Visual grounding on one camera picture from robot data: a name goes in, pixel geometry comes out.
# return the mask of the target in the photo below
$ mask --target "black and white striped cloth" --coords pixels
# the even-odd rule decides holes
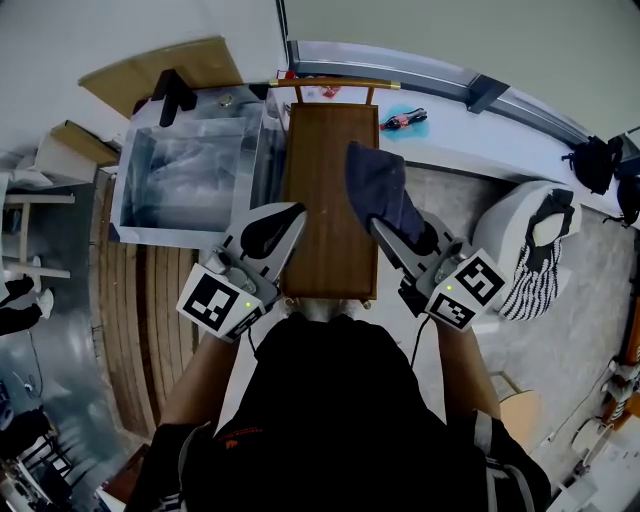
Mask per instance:
[[[500,309],[508,320],[531,320],[545,313],[558,297],[558,263],[562,255],[562,240],[544,258],[539,271],[527,266],[531,248],[525,241],[513,278],[511,293]]]

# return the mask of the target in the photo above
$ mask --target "wooden panel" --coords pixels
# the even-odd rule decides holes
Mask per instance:
[[[153,373],[153,384],[160,411],[164,409],[165,391],[160,363],[160,347],[158,346],[158,327],[156,324],[156,248],[147,247],[147,339],[149,342],[149,358]]]
[[[142,417],[147,427],[147,432],[152,433],[156,429],[156,422],[149,401],[147,391],[147,381],[144,372],[143,352],[140,344],[140,333],[138,330],[138,268],[137,268],[138,248],[134,244],[125,245],[125,308],[127,310],[127,327],[129,337],[129,348],[131,351],[131,364],[133,365],[133,377],[135,380],[135,390],[140,401]]]
[[[167,321],[167,251],[166,247],[156,248],[156,326],[165,397],[171,393],[174,383],[173,370],[171,369],[169,324]]]
[[[98,137],[78,126],[73,121],[65,121],[51,129],[51,136],[58,142],[87,157],[98,165],[118,161],[118,152],[107,146]]]
[[[192,89],[242,83],[224,38],[213,37],[136,55],[83,76],[78,84],[129,118],[136,102],[153,94],[165,69],[175,69]]]
[[[116,276],[115,276],[115,244],[109,243],[109,214],[113,198],[113,182],[107,184],[100,226],[100,310],[102,313],[102,327],[104,345],[109,369],[109,380],[116,397],[116,406],[120,415],[120,422],[127,430],[134,427],[129,403],[129,391],[122,371],[122,353],[118,335],[118,314],[116,312]]]
[[[303,203],[308,218],[285,295],[374,299],[377,247],[349,203],[345,158],[351,141],[378,147],[377,107],[294,104],[289,134],[285,200]]]
[[[178,290],[182,292],[193,268],[195,251],[180,249],[180,261],[178,262]],[[182,356],[182,368],[186,369],[193,355],[194,327],[186,316],[178,315],[180,323],[180,352]]]
[[[176,304],[178,303],[178,270],[180,249],[171,247],[167,250],[167,324],[169,330],[169,349],[171,352],[171,370],[173,382],[178,382],[182,375],[182,354],[180,348],[180,321]]]
[[[129,341],[129,311],[127,308],[127,244],[114,243],[116,246],[116,311],[118,314],[118,333],[120,335],[120,351],[122,354],[123,373],[127,380],[129,390],[129,400],[132,405],[132,415],[135,425],[132,432],[141,436],[147,436],[142,405],[136,384],[135,370],[131,355],[131,344]]]

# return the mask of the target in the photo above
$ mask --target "wire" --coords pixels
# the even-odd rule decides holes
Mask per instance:
[[[560,432],[560,429],[562,429],[562,427],[564,427],[567,422],[573,418],[573,415],[578,412],[578,409],[580,409],[580,407],[582,406],[582,404],[584,404],[589,397],[591,396],[591,393],[593,393],[593,390],[596,389],[596,386],[598,385],[598,382],[600,382],[600,380],[602,379],[602,377],[604,377],[604,374],[607,373],[607,371],[609,370],[609,364],[607,364],[607,366],[605,366],[604,370],[602,371],[602,373],[600,374],[600,376],[596,379],[596,381],[593,383],[593,386],[591,386],[591,389],[589,390],[589,393],[587,393],[587,396],[585,396],[582,401],[576,405],[575,409],[571,412],[571,414],[569,414],[569,416],[567,416],[567,418],[560,424],[560,426],[555,429],[554,432],[552,432],[551,434],[549,434],[549,436],[547,437],[547,439],[549,440],[550,443],[553,443],[556,439],[556,436],[558,435],[558,432]]]
[[[418,353],[418,345],[420,344],[420,335],[422,334],[422,329],[427,322],[431,320],[431,315],[427,315],[427,318],[424,319],[422,325],[420,325],[420,329],[418,329],[418,335],[416,336],[416,344],[413,346],[413,355],[411,356],[411,368],[413,368],[413,363],[416,361],[416,354]]]
[[[27,382],[23,381],[16,372],[13,372],[13,374],[20,381],[20,384],[22,384],[22,387],[26,391],[27,396],[29,398],[31,398],[32,400],[38,400],[42,396],[42,391],[44,390],[44,381],[42,380],[42,370],[40,369],[40,359],[38,359],[38,353],[36,352],[36,347],[33,344],[33,335],[31,334],[31,330],[30,329],[27,329],[27,332],[29,333],[29,341],[31,342],[31,349],[33,350],[33,357],[36,360],[36,366],[38,368],[38,376],[40,377],[40,385],[36,386],[36,379],[33,376],[33,374],[31,374],[31,373],[29,374],[29,377],[27,378]]]
[[[251,348],[253,349],[253,357],[256,357],[256,347],[253,344],[253,339],[251,338],[251,327],[249,327],[249,330],[247,331],[247,336],[249,337],[249,345],[251,345]]]

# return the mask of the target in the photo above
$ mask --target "white wall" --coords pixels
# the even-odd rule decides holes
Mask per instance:
[[[0,6],[0,154],[24,153],[71,119],[104,140],[127,121],[77,85],[151,49],[222,35],[245,82],[286,65],[275,2],[5,0]]]
[[[640,125],[632,0],[285,0],[291,39],[432,57],[516,87],[609,138]]]

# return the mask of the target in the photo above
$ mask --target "gray floor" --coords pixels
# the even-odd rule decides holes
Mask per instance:
[[[44,379],[42,403],[60,431],[61,445],[70,448],[68,456],[76,464],[67,480],[89,471],[74,489],[74,509],[93,510],[93,491],[119,469],[127,453],[107,408],[91,336],[87,273],[93,187],[56,193],[65,191],[76,194],[75,205],[43,205],[32,210],[30,252],[42,257],[43,266],[70,270],[72,277],[43,278],[43,287],[54,289],[55,304],[51,318],[41,319],[31,334]],[[33,298],[31,293],[11,305],[22,308]],[[13,372],[23,380],[33,375],[39,387],[26,331],[0,338],[0,378],[17,412],[38,407],[40,400],[27,396]]]
[[[456,235],[471,235],[482,213],[513,186],[432,170],[407,172],[407,190],[415,205],[438,215]],[[536,448],[532,456],[554,483],[564,480],[578,462],[570,443],[575,430],[600,413],[603,397],[599,385],[554,441],[546,443],[545,439],[558,431],[618,352],[628,314],[635,230],[611,222],[602,224],[602,219],[601,214],[583,209],[579,268],[547,314],[478,335],[490,371],[506,371],[522,389],[540,394],[542,416],[533,436]],[[417,321],[399,298],[400,279],[401,272],[380,253],[378,300],[369,311],[356,308],[354,316],[385,327],[410,358],[422,317]],[[314,319],[321,319],[322,304],[310,310]],[[254,341],[258,343],[279,319],[277,310],[261,319],[252,328]],[[254,368],[255,360],[245,341],[231,377],[222,424],[233,416]],[[414,371],[425,402],[444,419],[442,374],[432,323],[423,331]],[[500,386],[500,379],[495,383],[501,398],[506,398],[506,387]]]
[[[474,178],[422,169],[409,170],[407,189],[416,205],[439,215],[452,231],[470,234],[479,216],[511,187]],[[90,508],[90,496],[105,478],[126,460],[129,448],[115,433],[98,377],[89,322],[87,290],[88,232],[92,187],[75,189],[75,206],[37,208],[33,227],[34,250],[47,266],[70,269],[68,281],[50,280],[56,305],[47,322],[32,329],[44,376],[43,401],[61,431],[61,441],[71,446],[78,464],[75,474],[89,469],[74,493],[76,509]],[[558,433],[553,443],[543,443],[549,433],[586,396],[620,347],[629,302],[627,282],[633,260],[635,230],[601,223],[602,216],[585,211],[584,251],[570,288],[553,309],[532,322],[510,323],[497,333],[480,335],[490,370],[506,370],[525,389],[534,389],[543,400],[543,413],[535,433],[533,456],[554,481],[569,474],[576,462],[569,443],[582,422],[599,412],[601,396],[591,397]],[[409,313],[396,290],[400,280],[386,258],[379,258],[378,300],[370,311],[356,316],[383,325],[410,356],[418,321]],[[27,305],[33,297],[21,300]],[[279,320],[274,311],[253,329],[256,342]],[[222,422],[239,404],[255,368],[248,343],[241,343],[225,400]],[[28,333],[0,339],[0,377],[5,380],[18,411],[40,405],[22,390],[12,372],[23,379],[37,377]],[[425,328],[415,365],[422,395],[428,406],[444,417],[442,377],[435,330]]]

